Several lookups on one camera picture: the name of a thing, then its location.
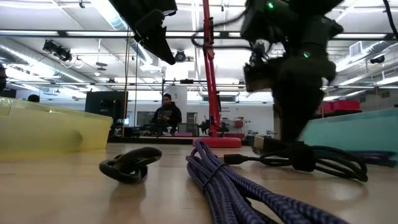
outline yellow plastic bin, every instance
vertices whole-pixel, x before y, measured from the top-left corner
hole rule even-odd
[[[0,97],[0,159],[104,149],[111,118]]]

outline person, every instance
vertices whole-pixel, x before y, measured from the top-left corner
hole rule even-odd
[[[6,69],[0,63],[0,93],[6,88],[7,78]]]
[[[171,134],[177,130],[178,123],[182,121],[181,111],[172,101],[172,96],[168,93],[163,96],[163,107],[156,110],[152,122],[159,124],[162,118],[166,125],[172,127],[170,130]]]
[[[35,94],[32,94],[27,98],[27,101],[34,102],[34,103],[40,103],[40,97]]]

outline red stand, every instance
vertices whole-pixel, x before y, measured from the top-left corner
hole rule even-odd
[[[218,148],[237,148],[242,146],[242,142],[238,138],[218,138],[217,130],[220,126],[220,104],[218,102],[216,78],[214,72],[214,30],[213,30],[213,18],[210,17],[209,0],[203,0],[203,13],[205,18],[205,41],[203,54],[205,56],[205,69],[207,79],[207,91],[209,94],[209,109],[210,109],[210,130],[209,138],[195,138],[195,141],[203,141],[209,147]]]

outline green led light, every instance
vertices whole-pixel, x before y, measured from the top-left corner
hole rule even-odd
[[[272,2],[269,2],[267,4],[267,6],[268,6],[269,9],[273,9],[274,8],[274,4]]]

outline wooden table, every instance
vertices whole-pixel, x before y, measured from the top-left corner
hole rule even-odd
[[[205,197],[187,173],[191,146],[158,145],[163,158],[139,185],[119,184],[98,163],[144,145],[0,162],[0,223],[211,223]],[[250,148],[238,149],[252,155]],[[222,155],[233,150],[215,151]],[[265,188],[329,211],[351,223],[397,223],[398,170],[369,166],[360,184],[320,172],[300,173],[247,162],[233,169]],[[258,210],[276,218],[260,203]]]

